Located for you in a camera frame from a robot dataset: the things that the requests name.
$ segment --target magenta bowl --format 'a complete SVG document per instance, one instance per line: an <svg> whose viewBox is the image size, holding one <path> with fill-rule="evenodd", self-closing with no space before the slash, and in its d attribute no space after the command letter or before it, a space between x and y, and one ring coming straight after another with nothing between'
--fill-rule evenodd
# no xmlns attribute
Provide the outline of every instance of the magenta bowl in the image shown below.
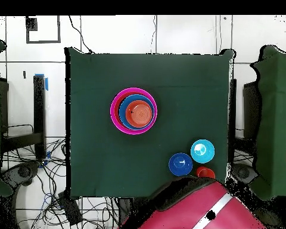
<svg viewBox="0 0 286 229"><path fill-rule="evenodd" d="M119 119L119 115L117 115L116 111L119 110L119 106L121 103L121 97L125 97L126 94L141 94L141 95L146 96L151 101L151 103L154 106L154 115L153 115L153 119L152 119L152 121L148 127L141 129L141 130L131 130L131 129L125 127L121 123L121 121ZM116 128L118 130L120 130L121 132L124 132L125 134L131 134L131 135L143 134L144 132L147 132L154 125L154 123L156 121L157 105L156 105L154 98L147 91L144 91L143 89L140 89L140 88L127 88L127 89L120 91L115 96L115 98L113 99L111 106L110 106L110 117L111 117L111 120L113 121L114 125L116 126Z"/></svg>

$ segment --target pink chair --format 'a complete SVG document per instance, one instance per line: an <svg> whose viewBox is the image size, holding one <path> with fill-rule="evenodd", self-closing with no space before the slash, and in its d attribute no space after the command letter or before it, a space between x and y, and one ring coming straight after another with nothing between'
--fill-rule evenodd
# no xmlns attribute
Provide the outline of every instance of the pink chair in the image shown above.
<svg viewBox="0 0 286 229"><path fill-rule="evenodd" d="M120 229L266 229L219 182L185 177L135 208Z"/></svg>

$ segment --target white floor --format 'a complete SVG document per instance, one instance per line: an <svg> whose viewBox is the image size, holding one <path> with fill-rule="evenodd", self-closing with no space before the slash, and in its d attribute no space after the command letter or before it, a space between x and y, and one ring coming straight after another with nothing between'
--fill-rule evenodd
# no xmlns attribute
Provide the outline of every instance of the white floor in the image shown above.
<svg viewBox="0 0 286 229"><path fill-rule="evenodd" d="M31 40L48 40L55 37L56 17L37 16L38 31L30 32ZM175 54L216 54L220 50L232 48L237 56L234 64L234 78L237 79L237 135L242 136L243 85L256 80L255 71L249 66L257 61L260 48L274 44L286 51L286 16L158 16L157 40L154 15L147 16L71 16L74 26L82 31L85 44L94 52L109 53L157 53ZM65 131L65 56L64 47L76 47L88 52L80 35L72 28L68 16L60 16L60 44L26 44L25 17L0 17L0 39L7 43L7 50L0 53L0 74L10 84L8 120L10 125L33 124L33 75L44 74L48 78L46 91L46 136L47 142L63 140ZM11 128L10 135L30 132L30 127ZM63 158L60 148L55 156ZM4 169L15 162L4 163ZM65 167L57 172L64 175ZM38 173L45 181L44 189L49 192L49 184L44 171ZM55 177L58 192L64 190L66 179ZM41 212L45 195L38 178L29 187L22 187L17 199L17 218L35 219ZM103 219L99 205L104 198L83 198L80 208L86 219ZM29 229L33 221L20 223L22 229ZM83 229L93 229L87 223ZM59 225L46 229L62 229Z"/></svg>

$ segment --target small red bowl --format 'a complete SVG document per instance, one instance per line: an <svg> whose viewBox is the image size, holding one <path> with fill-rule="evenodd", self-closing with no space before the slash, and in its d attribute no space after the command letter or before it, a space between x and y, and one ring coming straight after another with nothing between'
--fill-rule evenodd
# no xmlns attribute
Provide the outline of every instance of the small red bowl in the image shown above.
<svg viewBox="0 0 286 229"><path fill-rule="evenodd" d="M131 102L126 108L126 120L133 127L147 126L153 117L153 111L148 103L142 100Z"/></svg>
<svg viewBox="0 0 286 229"><path fill-rule="evenodd" d="M207 168L207 167L199 167L196 170L196 175L198 177L209 177L209 178L214 178L215 179L215 173L214 171L212 171L211 169Z"/></svg>

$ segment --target dark blue bowl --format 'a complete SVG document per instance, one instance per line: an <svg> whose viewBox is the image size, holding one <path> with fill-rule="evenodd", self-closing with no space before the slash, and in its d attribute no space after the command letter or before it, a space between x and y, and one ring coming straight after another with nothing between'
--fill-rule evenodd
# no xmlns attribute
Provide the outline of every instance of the dark blue bowl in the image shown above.
<svg viewBox="0 0 286 229"><path fill-rule="evenodd" d="M188 175L192 168L192 159L185 153L176 153L169 159L169 170L177 177Z"/></svg>

